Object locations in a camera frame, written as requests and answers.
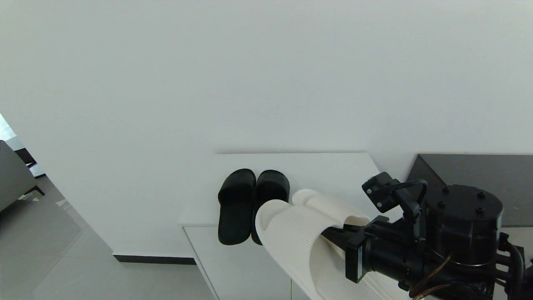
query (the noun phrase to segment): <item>black slipper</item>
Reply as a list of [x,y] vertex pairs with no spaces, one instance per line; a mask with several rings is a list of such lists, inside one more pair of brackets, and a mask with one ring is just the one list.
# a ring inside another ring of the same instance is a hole
[[222,244],[240,244],[250,236],[254,188],[255,174],[249,169],[233,172],[222,184],[219,191],[219,241]]
[[276,170],[262,172],[257,179],[254,191],[254,214],[252,219],[252,239],[258,245],[262,245],[255,230],[255,215],[259,207],[272,199],[289,201],[289,180],[283,173]]

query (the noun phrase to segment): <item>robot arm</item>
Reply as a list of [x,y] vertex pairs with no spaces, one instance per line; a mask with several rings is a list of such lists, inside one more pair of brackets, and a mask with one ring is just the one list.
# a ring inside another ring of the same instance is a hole
[[[423,186],[416,200],[406,190],[413,185]],[[397,280],[411,298],[444,300],[491,300],[497,283],[509,300],[533,299],[533,266],[524,268],[523,248],[500,232],[503,205],[494,195],[452,185],[427,199],[425,181],[400,183],[385,172],[362,188],[381,213],[399,205],[403,217],[390,223],[378,216],[366,226],[322,233],[345,251],[347,279],[358,283],[367,272],[379,272]]]

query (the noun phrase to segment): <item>white wall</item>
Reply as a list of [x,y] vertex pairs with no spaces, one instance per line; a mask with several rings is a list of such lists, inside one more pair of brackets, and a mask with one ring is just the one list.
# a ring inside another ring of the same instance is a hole
[[533,152],[533,3],[6,5],[0,110],[119,254],[187,254],[203,154]]

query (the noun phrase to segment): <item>cabinet door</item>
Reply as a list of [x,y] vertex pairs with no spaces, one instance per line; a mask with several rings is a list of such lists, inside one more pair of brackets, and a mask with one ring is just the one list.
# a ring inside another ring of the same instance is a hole
[[220,300],[290,300],[290,278],[251,238],[219,243],[217,227],[185,227],[192,247]]

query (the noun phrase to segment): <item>sofa leg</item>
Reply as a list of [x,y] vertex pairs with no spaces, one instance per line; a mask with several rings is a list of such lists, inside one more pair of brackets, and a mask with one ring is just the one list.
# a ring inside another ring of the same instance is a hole
[[34,187],[32,187],[29,191],[25,192],[24,195],[29,194],[29,193],[31,193],[31,192],[33,192],[33,191],[38,191],[39,194],[41,194],[41,195],[44,196],[44,192],[43,192],[43,190],[42,190],[40,187],[38,187],[38,186],[34,186]]

